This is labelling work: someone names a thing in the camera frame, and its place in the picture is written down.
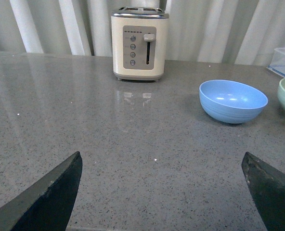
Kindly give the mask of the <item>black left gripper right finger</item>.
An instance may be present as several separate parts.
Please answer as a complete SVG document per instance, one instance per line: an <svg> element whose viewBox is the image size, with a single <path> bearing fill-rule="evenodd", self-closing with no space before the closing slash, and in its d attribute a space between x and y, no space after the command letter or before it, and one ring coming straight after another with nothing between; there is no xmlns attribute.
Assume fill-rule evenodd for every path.
<svg viewBox="0 0 285 231"><path fill-rule="evenodd" d="M250 152L242 171L258 213L269 231L285 231L285 174Z"/></svg>

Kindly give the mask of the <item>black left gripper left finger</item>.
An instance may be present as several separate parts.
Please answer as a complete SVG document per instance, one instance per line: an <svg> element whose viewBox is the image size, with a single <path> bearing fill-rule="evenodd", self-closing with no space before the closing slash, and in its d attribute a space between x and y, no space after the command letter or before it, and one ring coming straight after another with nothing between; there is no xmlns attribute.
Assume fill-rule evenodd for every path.
<svg viewBox="0 0 285 231"><path fill-rule="evenodd" d="M82 158L75 152L0 207L0 231L64 231L76 201Z"/></svg>

